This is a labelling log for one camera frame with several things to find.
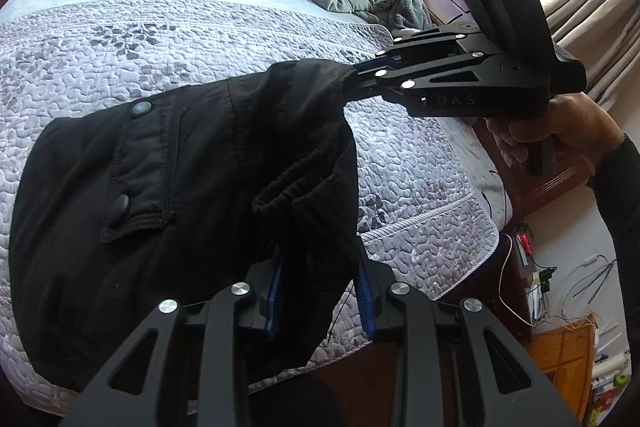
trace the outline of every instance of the person's arm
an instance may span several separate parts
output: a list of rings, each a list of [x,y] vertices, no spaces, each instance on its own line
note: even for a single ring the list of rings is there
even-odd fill
[[[600,215],[613,238],[632,367],[640,363],[640,154],[613,119],[583,93],[556,96],[535,120],[487,119],[511,165],[525,162],[527,143],[558,137],[558,149],[584,156]]]

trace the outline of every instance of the quilted bedspread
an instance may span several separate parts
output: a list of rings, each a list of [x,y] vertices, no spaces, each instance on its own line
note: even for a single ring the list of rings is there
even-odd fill
[[[355,63],[390,43],[381,26],[204,0],[105,0],[0,24],[0,363],[22,399],[64,414],[74,397],[34,373],[13,318],[8,270],[20,172],[52,118],[263,71],[281,60]],[[379,98],[344,111],[357,143],[358,231],[367,251],[437,298],[491,255],[498,231],[437,119],[414,120]],[[340,305],[329,341],[307,367],[278,378],[366,343],[351,288]]]

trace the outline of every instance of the bed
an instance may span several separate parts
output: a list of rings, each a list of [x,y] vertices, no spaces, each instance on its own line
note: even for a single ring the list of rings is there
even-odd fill
[[[74,395],[30,367],[12,317],[7,264],[20,169],[51,118],[280,60],[359,62],[391,41],[382,26],[310,0],[10,0],[0,10],[0,363],[23,401],[62,415]],[[511,219],[494,162],[460,120],[414,121],[375,99],[345,114],[358,144],[358,230],[369,255],[439,298],[491,256]],[[306,368],[254,389],[366,345],[350,288],[334,314],[328,340]]]

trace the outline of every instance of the white cable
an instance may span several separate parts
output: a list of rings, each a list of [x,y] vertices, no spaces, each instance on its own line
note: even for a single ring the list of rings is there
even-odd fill
[[[500,302],[502,302],[502,304],[504,304],[505,308],[507,308],[517,318],[519,318],[521,321],[523,321],[527,326],[531,326],[532,328],[535,328],[536,326],[534,324],[528,323],[525,319],[520,317],[515,311],[513,311],[511,308],[509,308],[507,303],[502,299],[502,275],[504,274],[504,267],[507,266],[507,261],[509,260],[509,257],[511,256],[511,250],[513,250],[513,239],[511,238],[511,235],[508,235],[508,234],[505,234],[505,235],[509,238],[509,251],[507,253],[507,257],[504,258],[504,263],[502,263],[502,269],[500,270],[500,279],[498,280],[498,297],[500,298]]]

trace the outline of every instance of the silver screw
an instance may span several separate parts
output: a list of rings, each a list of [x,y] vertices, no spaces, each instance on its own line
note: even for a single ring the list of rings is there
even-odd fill
[[[479,312],[482,309],[482,302],[474,298],[467,299],[465,301],[465,308],[470,312]]]
[[[251,285],[248,282],[237,282],[231,286],[231,293],[233,293],[233,295],[245,295],[249,293],[250,289]]]
[[[407,293],[409,293],[409,285],[406,282],[394,282],[391,285],[391,293],[407,295]]]
[[[158,309],[162,313],[173,313],[178,309],[178,303],[173,299],[167,299],[158,304]]]

